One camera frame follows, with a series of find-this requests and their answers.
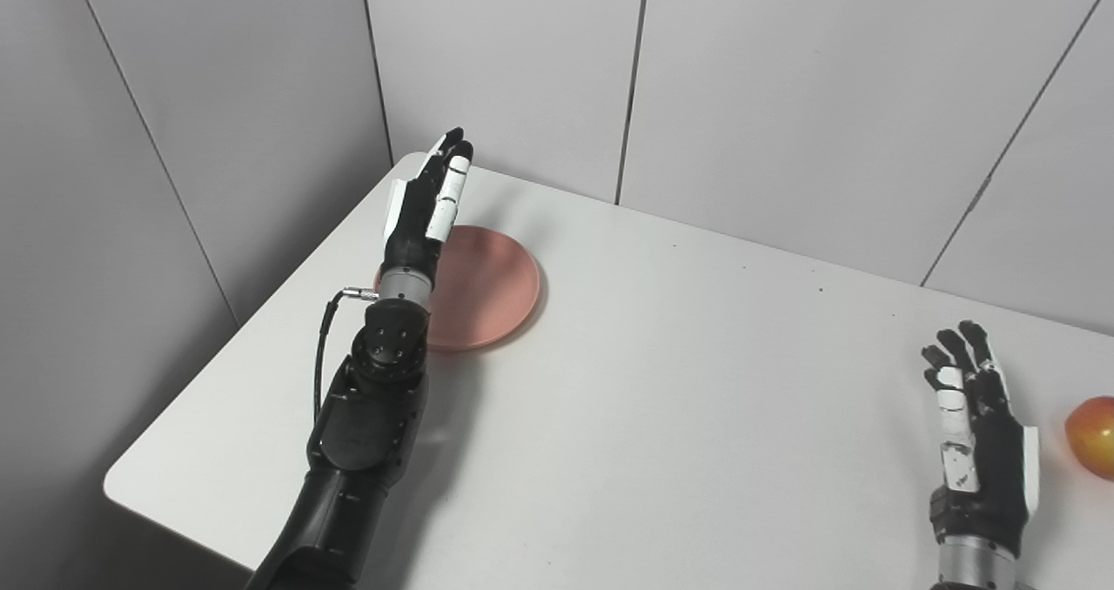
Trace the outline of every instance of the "white wall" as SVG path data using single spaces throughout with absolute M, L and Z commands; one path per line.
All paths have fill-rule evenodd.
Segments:
M 1094 0 L 647 0 L 622 205 L 920 282 Z
M 612 201 L 639 0 L 368 0 L 395 157 L 462 126 L 479 166 Z
M 0 587 L 234 581 L 182 547 L 99 583 L 105 470 L 235 324 L 85 0 L 0 0 Z
M 390 169 L 363 0 L 89 0 L 238 321 Z
M 1114 333 L 1114 0 L 1103 0 L 930 288 Z
M 459 122 L 494 169 L 911 284 L 1095 2 L 645 0 L 639 37 L 639 0 L 369 0 L 395 154 Z M 1079 52 L 928 285 L 1114 333 L 1114 66 Z

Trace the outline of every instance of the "black cable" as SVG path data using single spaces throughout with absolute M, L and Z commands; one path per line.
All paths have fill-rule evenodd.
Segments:
M 330 301 L 325 305 L 325 316 L 321 319 L 321 332 L 317 336 L 317 357 L 313 363 L 313 423 L 317 423 L 317 416 L 321 414 L 321 368 L 324 365 L 325 360 L 325 337 L 329 336 L 329 327 L 333 324 L 333 316 L 336 316 L 336 308 L 340 307 L 340 302 L 344 297 L 344 289 L 336 293 L 333 301 Z

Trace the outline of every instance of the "panel seam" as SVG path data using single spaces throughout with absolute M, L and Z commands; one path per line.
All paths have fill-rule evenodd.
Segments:
M 158 158 L 158 165 L 159 167 L 163 168 L 163 174 L 165 175 L 167 183 L 170 184 L 170 190 L 174 194 L 175 200 L 178 201 L 178 208 L 182 209 L 182 214 L 186 218 L 186 225 L 189 226 L 189 232 L 193 234 L 194 240 L 197 242 L 197 248 L 201 249 L 202 256 L 205 259 L 205 265 L 208 266 L 208 272 L 213 277 L 214 284 L 216 284 L 216 289 L 218 293 L 221 293 L 221 297 L 224 301 L 224 305 L 228 309 L 229 315 L 232 316 L 233 323 L 235 323 L 237 328 L 242 327 L 243 324 L 241 324 L 240 317 L 236 317 L 236 312 L 232 307 L 232 302 L 228 301 L 228 295 L 226 292 L 224 292 L 224 286 L 221 285 L 221 279 L 216 274 L 216 269 L 213 268 L 213 262 L 212 259 L 209 259 L 208 253 L 205 249 L 205 245 L 202 244 L 202 238 L 197 234 L 197 228 L 196 226 L 194 226 L 193 218 L 189 217 L 189 210 L 186 209 L 186 205 L 182 200 L 182 194 L 178 193 L 178 186 L 175 185 L 174 177 L 170 177 L 170 170 L 166 166 L 166 159 L 163 158 L 163 153 L 160 153 L 160 150 L 158 149 L 158 145 L 156 145 L 155 142 L 155 135 L 152 134 L 150 125 L 147 124 L 147 118 L 144 118 L 143 110 L 139 109 L 139 101 L 136 101 L 135 92 L 131 90 L 131 86 L 130 83 L 128 83 L 128 79 L 125 78 L 124 76 L 124 68 L 120 66 L 119 59 L 116 56 L 116 51 L 113 50 L 113 47 L 110 46 L 110 43 L 108 43 L 108 36 L 105 33 L 105 27 L 101 26 L 100 19 L 97 17 L 97 12 L 92 8 L 92 2 L 90 0 L 85 0 L 85 4 L 87 10 L 89 10 L 89 14 L 92 17 L 92 22 L 97 27 L 97 31 L 100 35 L 100 39 L 105 42 L 105 48 L 108 50 L 109 58 L 113 59 L 113 66 L 116 66 L 116 73 L 119 75 L 120 81 L 124 82 L 124 90 L 127 91 L 128 99 L 130 99 L 131 101 L 131 107 L 133 109 L 135 109 L 137 117 L 139 117 L 139 122 L 143 125 L 144 134 L 147 134 L 147 141 L 150 142 L 150 147 L 152 149 L 154 149 L 155 158 Z
M 1049 83 L 1053 81 L 1056 73 L 1058 73 L 1059 68 L 1064 65 L 1064 60 L 1067 59 L 1067 55 L 1069 55 L 1072 48 L 1075 46 L 1075 42 L 1077 42 L 1079 36 L 1083 33 L 1083 29 L 1086 28 L 1087 22 L 1091 22 L 1091 17 L 1095 13 L 1095 10 L 1097 10 L 1098 4 L 1102 2 L 1103 0 L 1095 0 L 1094 3 L 1091 4 L 1091 10 L 1087 11 L 1087 14 L 1083 18 L 1083 22 L 1079 23 L 1078 28 L 1075 29 L 1075 33 L 1072 36 L 1069 42 L 1067 42 L 1067 47 L 1064 48 L 1064 51 L 1059 56 L 1059 59 L 1056 60 L 1056 65 L 1052 68 L 1052 71 L 1051 73 L 1048 73 L 1044 83 L 1042 83 L 1040 90 L 1037 90 L 1037 95 L 1035 96 L 1033 101 L 1029 104 L 1029 107 L 1023 115 L 1022 121 L 1017 124 L 1017 127 L 1014 129 L 1014 134 L 1010 134 L 1009 139 L 1007 139 L 1006 141 L 1006 146 L 1003 147 L 1001 153 L 998 154 L 998 158 L 996 158 L 994 165 L 990 166 L 990 173 L 987 173 L 986 178 L 984 178 L 981 185 L 979 185 L 978 190 L 976 190 L 975 197 L 973 197 L 971 201 L 968 203 L 967 209 L 964 210 L 962 216 L 959 216 L 959 222 L 956 224 L 955 228 L 951 229 L 951 234 L 950 236 L 948 236 L 947 240 L 944 242 L 944 246 L 942 248 L 940 248 L 940 253 L 936 254 L 936 259 L 929 266 L 928 273 L 925 273 L 924 279 L 920 281 L 921 287 L 925 287 L 925 285 L 928 284 L 928 279 L 932 276 L 936 266 L 940 264 L 941 259 L 944 259 L 944 253 L 947 253 L 948 246 L 950 246 L 951 242 L 955 240 L 956 234 L 959 233 L 959 228 L 961 228 L 964 222 L 967 222 L 967 216 L 970 216 L 971 212 L 975 210 L 976 206 L 978 206 L 978 201 L 981 200 L 983 194 L 986 194 L 986 189 L 988 188 L 988 186 L 990 186 L 990 181 L 994 178 L 994 174 L 997 173 L 998 170 L 998 166 L 1001 166 L 1003 159 L 1006 159 L 1006 154 L 1009 153 L 1010 147 L 1014 146 L 1014 141 L 1015 139 L 1017 139 L 1017 135 L 1020 134 L 1023 127 L 1025 126 L 1025 122 L 1027 122 L 1030 115 L 1033 115 L 1033 111 L 1035 110 L 1037 104 L 1040 101 L 1045 91 L 1048 89 Z
M 368 42 L 371 43 L 371 66 L 375 71 L 375 90 L 379 94 L 379 111 L 383 115 L 383 138 L 387 138 L 387 158 L 391 159 L 391 167 L 394 161 L 394 147 L 391 146 L 391 130 L 387 126 L 387 98 L 383 98 L 383 75 L 379 71 L 379 52 L 375 50 L 375 31 L 371 28 L 371 2 L 363 0 L 363 14 L 368 20 Z
M 642 53 L 642 30 L 646 22 L 646 0 L 638 3 L 638 27 L 634 36 L 634 59 L 631 62 L 631 89 L 627 94 L 626 119 L 623 124 L 623 146 L 619 147 L 619 174 L 615 180 L 615 204 L 623 197 L 623 175 L 626 170 L 626 149 L 631 137 L 631 117 L 634 112 L 634 88 L 638 80 L 638 58 Z

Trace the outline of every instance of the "gray wall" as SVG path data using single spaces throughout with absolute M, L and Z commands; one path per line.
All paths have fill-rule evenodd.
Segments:
M 363 0 L 89 2 L 246 321 L 390 169 Z
M 363 2 L 91 3 L 0 0 L 0 586 L 237 588 L 100 482 L 390 166 Z

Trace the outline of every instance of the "cable connector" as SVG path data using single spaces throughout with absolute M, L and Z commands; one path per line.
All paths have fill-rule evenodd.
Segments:
M 371 288 L 344 288 L 341 295 L 350 299 L 375 302 L 379 301 L 379 293 Z

